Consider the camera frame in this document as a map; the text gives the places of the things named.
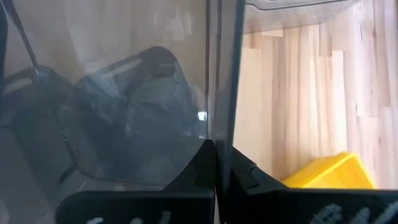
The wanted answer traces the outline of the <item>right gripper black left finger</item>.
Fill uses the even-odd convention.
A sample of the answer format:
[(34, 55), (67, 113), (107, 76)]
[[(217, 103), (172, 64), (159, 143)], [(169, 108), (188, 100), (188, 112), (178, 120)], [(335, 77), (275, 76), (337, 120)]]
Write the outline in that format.
[(164, 191), (196, 192), (200, 189), (214, 191), (216, 179), (216, 149), (212, 140), (204, 140), (184, 170), (167, 185)]

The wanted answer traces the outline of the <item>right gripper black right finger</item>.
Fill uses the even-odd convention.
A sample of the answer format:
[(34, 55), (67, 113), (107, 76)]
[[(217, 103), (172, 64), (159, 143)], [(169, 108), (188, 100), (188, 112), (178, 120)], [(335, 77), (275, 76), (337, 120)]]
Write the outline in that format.
[(277, 191), (287, 186), (266, 174), (231, 144), (217, 140), (216, 151), (220, 222), (255, 224), (281, 221)]

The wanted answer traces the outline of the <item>yellow plastic slotted basket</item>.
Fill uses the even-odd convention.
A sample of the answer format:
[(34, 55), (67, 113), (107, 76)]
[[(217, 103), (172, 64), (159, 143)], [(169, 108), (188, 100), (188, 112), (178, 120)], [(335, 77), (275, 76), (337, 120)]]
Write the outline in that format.
[(319, 157), (282, 181), (291, 188), (376, 189), (358, 155), (341, 152)]

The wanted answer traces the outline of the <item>clear plastic basket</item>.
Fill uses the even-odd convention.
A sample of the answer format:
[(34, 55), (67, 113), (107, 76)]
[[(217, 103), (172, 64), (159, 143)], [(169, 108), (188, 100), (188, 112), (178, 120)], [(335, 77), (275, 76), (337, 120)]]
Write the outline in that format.
[[(0, 0), (0, 78), (44, 65), (75, 83), (164, 47), (178, 60), (200, 109), (203, 142), (232, 145), (243, 9), (243, 0)], [(57, 200), (78, 191), (159, 191), (167, 185), (106, 182), (77, 172), (52, 184), (49, 175), (34, 172), (0, 120), (1, 197)]]
[(350, 0), (246, 0), (245, 5), (253, 6), (260, 11), (270, 11), (348, 1)]

